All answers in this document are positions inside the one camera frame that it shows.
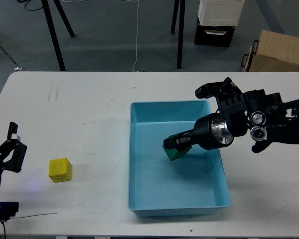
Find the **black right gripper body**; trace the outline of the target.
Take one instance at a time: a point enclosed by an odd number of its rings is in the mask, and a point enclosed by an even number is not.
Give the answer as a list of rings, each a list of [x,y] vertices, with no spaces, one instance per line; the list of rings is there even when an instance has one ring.
[[[247,133],[247,118],[244,109],[236,109],[242,100],[242,92],[227,77],[222,82],[207,83],[195,90],[199,99],[215,97],[218,110],[199,118],[189,134],[190,144],[206,150],[228,147],[235,137]]]

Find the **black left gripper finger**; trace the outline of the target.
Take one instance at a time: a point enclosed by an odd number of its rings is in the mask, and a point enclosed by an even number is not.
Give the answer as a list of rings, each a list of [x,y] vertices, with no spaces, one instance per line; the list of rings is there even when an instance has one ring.
[[[3,170],[19,173],[22,168],[23,160],[26,154],[27,146],[20,141],[17,135],[18,125],[14,122],[9,123],[7,133],[7,145],[9,152],[12,152],[10,160],[3,163]]]

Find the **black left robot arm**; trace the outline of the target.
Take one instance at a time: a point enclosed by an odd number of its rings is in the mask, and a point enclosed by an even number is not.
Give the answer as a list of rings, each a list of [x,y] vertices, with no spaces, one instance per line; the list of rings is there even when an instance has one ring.
[[[27,146],[20,141],[17,135],[18,125],[9,123],[7,139],[0,145],[0,185],[4,171],[19,173],[24,161]],[[18,212],[18,202],[0,202],[0,222],[6,222]]]

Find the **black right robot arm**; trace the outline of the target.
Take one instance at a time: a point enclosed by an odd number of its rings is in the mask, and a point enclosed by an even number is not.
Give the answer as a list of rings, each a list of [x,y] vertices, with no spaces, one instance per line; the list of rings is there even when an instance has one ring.
[[[163,141],[170,160],[183,157],[196,144],[206,150],[228,147],[247,132],[255,141],[254,153],[273,142],[299,144],[299,99],[284,103],[280,93],[267,95],[263,89],[243,93],[229,77],[202,85],[195,95],[199,99],[215,97],[218,109],[199,118],[193,129]]]

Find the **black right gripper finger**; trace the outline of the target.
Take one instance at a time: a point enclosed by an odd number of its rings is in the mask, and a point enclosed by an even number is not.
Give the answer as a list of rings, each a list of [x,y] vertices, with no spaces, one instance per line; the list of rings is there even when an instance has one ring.
[[[192,139],[193,130],[187,130],[184,132],[176,133],[168,136],[163,141],[163,146],[167,150],[185,150],[187,148],[191,148],[195,141]]]

